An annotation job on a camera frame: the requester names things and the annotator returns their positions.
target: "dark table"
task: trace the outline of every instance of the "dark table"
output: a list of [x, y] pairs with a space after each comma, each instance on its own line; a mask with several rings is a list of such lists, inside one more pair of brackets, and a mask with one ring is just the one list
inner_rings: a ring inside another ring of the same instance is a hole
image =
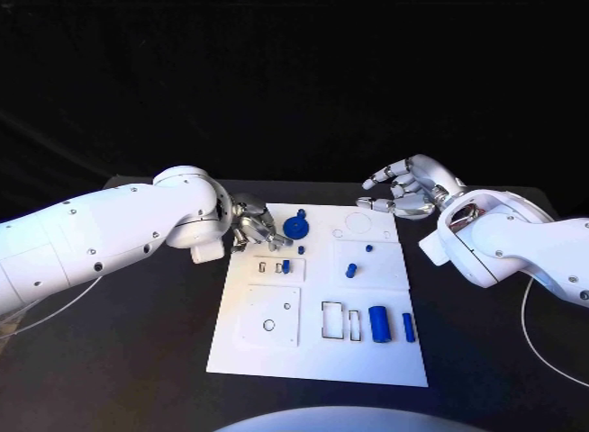
[[[115, 177], [108, 187], [148, 181]], [[363, 194], [358, 184], [221, 184], [230, 193], [246, 191], [273, 203], [350, 205]], [[538, 190], [505, 189], [551, 212]], [[207, 373], [229, 258], [194, 265], [187, 250], [161, 247], [7, 344], [0, 431], [206, 431], [321, 405], [412, 410], [488, 430], [589, 430], [589, 389], [540, 363], [521, 336], [528, 277], [515, 274], [482, 290], [451, 264], [435, 267], [417, 247], [435, 221], [396, 221], [429, 388]], [[23, 325], [83, 289], [53, 295]], [[589, 310], [536, 284], [527, 323], [546, 358], [589, 381]]]

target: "small blue part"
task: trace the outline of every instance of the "small blue part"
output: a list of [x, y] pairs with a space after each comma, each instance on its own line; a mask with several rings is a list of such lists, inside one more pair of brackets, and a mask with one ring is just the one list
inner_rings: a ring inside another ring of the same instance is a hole
[[288, 239], [299, 240], [309, 232], [305, 210], [299, 209], [296, 215], [283, 223], [283, 234]]
[[404, 324], [404, 334], [407, 336], [407, 342], [415, 342], [415, 334], [413, 334], [413, 323], [412, 323], [412, 314], [402, 314], [402, 323]]
[[373, 341], [384, 344], [391, 340], [389, 334], [387, 311], [384, 306], [371, 306], [368, 308], [370, 328], [373, 329]]
[[347, 269], [348, 278], [351, 278], [355, 275], [355, 271], [357, 271], [357, 266], [354, 264], [348, 264], [348, 269]]

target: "black background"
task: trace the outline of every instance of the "black background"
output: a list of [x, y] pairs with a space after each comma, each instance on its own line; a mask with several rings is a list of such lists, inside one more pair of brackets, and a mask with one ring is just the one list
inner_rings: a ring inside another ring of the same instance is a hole
[[589, 13], [329, 4], [0, 2], [0, 220], [115, 174], [360, 182], [415, 153], [589, 214]]

